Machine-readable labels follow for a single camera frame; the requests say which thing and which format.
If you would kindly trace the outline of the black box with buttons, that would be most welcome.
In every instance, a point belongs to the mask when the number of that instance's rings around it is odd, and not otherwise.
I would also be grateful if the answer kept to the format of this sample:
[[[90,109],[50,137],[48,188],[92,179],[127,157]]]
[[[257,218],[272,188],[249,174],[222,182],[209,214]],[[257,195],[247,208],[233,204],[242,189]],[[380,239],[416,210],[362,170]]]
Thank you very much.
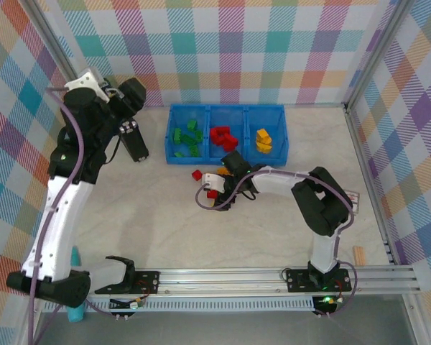
[[[120,143],[125,146],[126,151],[129,153],[129,156],[134,162],[140,162],[147,159],[149,156],[149,150],[144,142],[136,120],[134,117],[130,120],[123,120],[121,118],[121,111],[124,107],[133,109],[131,103],[119,90],[119,86],[113,87],[107,78],[104,80],[108,84],[105,88],[103,88],[103,90],[110,98],[108,107],[116,118],[116,127],[118,129],[116,130],[115,135],[119,137],[113,154],[106,164],[109,164],[115,158]]]

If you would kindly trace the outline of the playing card box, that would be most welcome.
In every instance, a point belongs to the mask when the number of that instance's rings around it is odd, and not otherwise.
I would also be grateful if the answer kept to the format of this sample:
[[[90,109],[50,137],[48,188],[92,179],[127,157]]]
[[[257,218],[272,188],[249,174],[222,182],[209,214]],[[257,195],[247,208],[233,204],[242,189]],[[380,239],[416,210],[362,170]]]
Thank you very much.
[[[359,212],[360,193],[352,191],[352,190],[345,190],[345,192],[346,192],[346,195],[351,200],[353,213],[355,215],[358,214],[358,212]]]

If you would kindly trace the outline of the teal foam cylinder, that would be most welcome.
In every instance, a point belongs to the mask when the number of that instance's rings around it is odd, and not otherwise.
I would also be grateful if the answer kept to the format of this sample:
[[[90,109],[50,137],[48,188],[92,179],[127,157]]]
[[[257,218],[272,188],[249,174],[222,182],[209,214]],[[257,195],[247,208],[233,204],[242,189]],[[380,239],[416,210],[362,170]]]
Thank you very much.
[[[74,267],[81,266],[80,254],[76,246],[72,248],[70,264]],[[77,323],[82,321],[84,318],[84,313],[85,313],[84,303],[82,303],[76,308],[67,308],[68,320],[71,323]]]

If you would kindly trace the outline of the aluminium base frame rail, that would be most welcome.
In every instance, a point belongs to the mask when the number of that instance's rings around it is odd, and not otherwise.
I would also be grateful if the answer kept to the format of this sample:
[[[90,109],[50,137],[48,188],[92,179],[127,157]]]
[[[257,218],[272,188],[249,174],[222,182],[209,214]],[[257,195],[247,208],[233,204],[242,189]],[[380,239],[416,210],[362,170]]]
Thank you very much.
[[[352,291],[350,292],[298,292],[295,295],[403,295],[415,294],[420,285],[410,266],[366,266],[348,270]],[[169,296],[261,296],[289,293],[286,282],[280,277],[281,268],[231,268],[231,269],[161,269],[156,295]],[[90,293],[107,285],[118,284],[125,277],[106,269],[93,273]]]

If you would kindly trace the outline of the aluminium frame post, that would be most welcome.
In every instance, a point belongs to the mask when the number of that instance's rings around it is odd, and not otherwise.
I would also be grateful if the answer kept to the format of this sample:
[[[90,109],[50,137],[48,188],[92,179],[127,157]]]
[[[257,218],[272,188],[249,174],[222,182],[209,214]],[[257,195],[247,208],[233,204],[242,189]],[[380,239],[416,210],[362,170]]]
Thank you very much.
[[[379,34],[374,44],[370,43],[374,49],[371,51],[366,64],[364,65],[359,77],[356,79],[351,92],[343,102],[344,109],[347,114],[355,108],[358,100],[362,97],[366,90],[372,75],[375,73],[377,66],[385,56],[391,42],[402,25],[404,18],[408,15],[410,9],[416,0],[398,0],[394,6],[392,13],[386,20],[386,25]]]
[[[65,82],[90,67],[57,0],[19,0],[35,26]]]

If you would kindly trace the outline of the aluminium side frame rail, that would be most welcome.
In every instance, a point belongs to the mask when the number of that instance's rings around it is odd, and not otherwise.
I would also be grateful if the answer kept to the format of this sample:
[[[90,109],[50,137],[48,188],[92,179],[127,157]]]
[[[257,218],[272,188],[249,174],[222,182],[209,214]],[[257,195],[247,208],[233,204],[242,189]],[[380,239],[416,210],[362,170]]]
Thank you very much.
[[[349,130],[349,134],[354,146],[354,150],[358,159],[358,163],[362,172],[363,180],[369,195],[371,207],[374,211],[377,226],[381,234],[381,238],[383,239],[385,245],[388,247],[387,254],[390,256],[389,262],[392,263],[393,265],[400,265],[402,262],[397,253],[397,248],[395,246],[394,240],[389,232],[388,221],[386,219],[379,196],[376,192],[374,179],[371,174],[371,169],[369,167],[369,164],[366,161],[364,151],[363,151],[362,141],[358,136],[358,131],[357,131],[355,122],[351,116],[351,112],[346,107],[343,108],[343,113]]]

